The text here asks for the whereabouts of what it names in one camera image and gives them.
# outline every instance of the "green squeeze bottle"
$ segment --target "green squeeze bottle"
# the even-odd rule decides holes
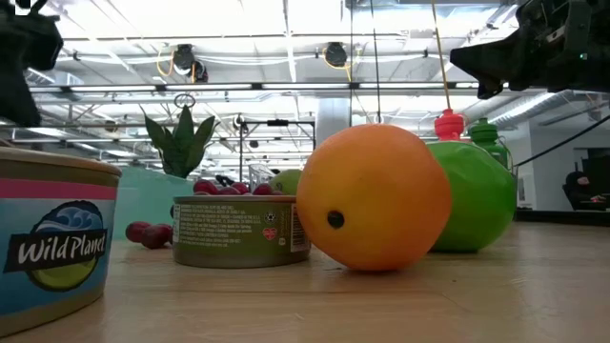
[[[487,150],[504,168],[508,169],[508,150],[498,144],[498,127],[489,124],[487,118],[480,118],[470,129],[470,138],[473,143]]]

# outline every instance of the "orange fruit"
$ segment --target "orange fruit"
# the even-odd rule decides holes
[[[311,241],[333,259],[355,270],[389,271],[432,248],[451,212],[451,190],[417,136],[370,124],[315,149],[296,206]]]

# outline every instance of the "table surface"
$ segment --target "table surface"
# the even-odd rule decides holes
[[[514,224],[478,254],[351,272],[209,270],[116,243],[103,298],[3,343],[610,342],[610,231]]]

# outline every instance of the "ceiling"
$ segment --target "ceiling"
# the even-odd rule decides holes
[[[30,71],[28,81],[33,87],[189,84],[188,77],[175,71],[169,76],[162,72],[171,70],[168,60],[178,44],[192,44],[210,84],[348,83],[350,76],[357,83],[376,83],[377,79],[381,83],[436,82],[429,89],[384,89],[379,98],[375,90],[191,91],[197,98],[195,121],[210,115],[221,121],[217,137],[235,137],[233,121],[239,114],[247,120],[315,120],[320,99],[350,96],[354,122],[375,121],[380,110],[383,122],[426,136],[433,133],[434,119],[447,108],[438,83],[442,81],[439,57],[443,56],[448,81],[475,82],[448,63],[448,53],[509,35],[517,28],[516,6],[486,0],[438,1],[439,51],[430,5],[404,3],[373,0],[373,19],[370,3],[356,0],[353,9],[344,0],[50,0],[42,12],[60,15],[57,27],[65,46],[53,71]],[[329,42],[343,45],[350,55],[350,69],[336,70],[325,63],[323,52]],[[452,90],[452,108],[475,120],[520,95],[505,91],[482,104],[476,92],[476,84]],[[174,122],[177,107],[173,99],[178,94],[100,91],[67,96],[38,92],[35,99],[47,129],[0,132],[15,142],[146,137],[143,126],[134,126],[143,123],[144,113],[160,123]],[[108,121],[130,127],[114,132],[99,128]],[[253,137],[281,139],[261,140],[257,149],[247,147],[252,159],[248,163],[298,168],[306,160],[304,151],[314,147],[308,134],[311,129],[261,126]],[[236,177],[236,146],[236,142],[212,145],[207,150],[208,162],[196,174]],[[77,142],[70,149],[117,164],[140,158],[151,161],[147,162],[150,168],[159,167],[156,152],[147,142]],[[277,159],[269,158],[269,152],[278,152]]]

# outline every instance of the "metal can lid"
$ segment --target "metal can lid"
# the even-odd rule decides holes
[[[57,153],[27,151],[16,148],[0,148],[0,161],[17,161],[72,167],[90,171],[107,172],[117,176],[121,176],[122,174],[120,169],[108,163]]]
[[[176,204],[197,202],[281,202],[294,203],[294,195],[191,195],[177,196],[173,199]]]

